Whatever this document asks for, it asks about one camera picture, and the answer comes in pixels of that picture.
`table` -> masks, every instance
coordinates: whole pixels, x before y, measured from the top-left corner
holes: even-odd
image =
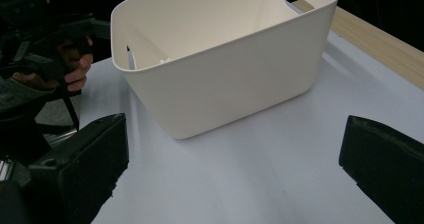
[[[130,163],[93,223],[392,223],[338,157],[348,115],[424,143],[422,53],[407,80],[334,29],[308,92],[186,140],[160,129],[110,59],[95,63],[81,126],[125,113]]]

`white plastic basket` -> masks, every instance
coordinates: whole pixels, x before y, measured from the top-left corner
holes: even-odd
[[[162,129],[188,138],[314,84],[338,0],[305,1],[315,9],[297,14],[285,0],[126,0],[112,60]]]

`white table surface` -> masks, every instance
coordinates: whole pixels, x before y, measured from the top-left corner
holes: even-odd
[[[81,127],[125,113],[130,162],[93,223],[392,223],[338,164],[347,117],[424,143],[423,107],[424,91],[330,32],[308,92],[174,140],[106,59],[88,73]]]

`storage bin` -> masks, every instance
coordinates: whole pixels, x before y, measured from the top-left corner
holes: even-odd
[[[166,133],[192,137],[311,88],[338,0],[305,1],[125,0],[112,61]]]

